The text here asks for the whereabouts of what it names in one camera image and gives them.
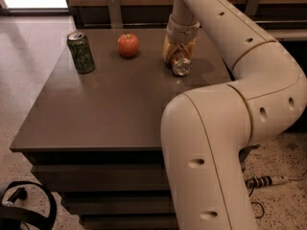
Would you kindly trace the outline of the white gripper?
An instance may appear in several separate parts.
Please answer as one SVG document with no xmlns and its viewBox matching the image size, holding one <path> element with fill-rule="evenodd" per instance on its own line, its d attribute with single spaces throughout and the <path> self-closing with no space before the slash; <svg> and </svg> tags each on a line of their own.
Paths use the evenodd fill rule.
<svg viewBox="0 0 307 230">
<path fill-rule="evenodd" d="M 171 57 L 177 51 L 178 43 L 183 43 L 184 56 L 192 57 L 199 28 L 200 23 L 194 15 L 176 16 L 174 13 L 170 15 L 167 36 L 163 43 L 163 61 L 167 68 L 171 68 Z"/>
</svg>

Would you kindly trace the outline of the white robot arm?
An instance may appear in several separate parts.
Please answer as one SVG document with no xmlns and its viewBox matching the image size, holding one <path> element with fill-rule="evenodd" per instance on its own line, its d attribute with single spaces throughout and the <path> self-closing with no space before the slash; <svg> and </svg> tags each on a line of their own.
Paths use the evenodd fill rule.
<svg viewBox="0 0 307 230">
<path fill-rule="evenodd" d="M 227 0 L 179 0 L 232 72 L 230 82 L 173 98 L 161 121 L 179 230 L 257 230 L 241 149 L 286 130 L 303 113 L 307 81 L 269 33 Z"/>
</svg>

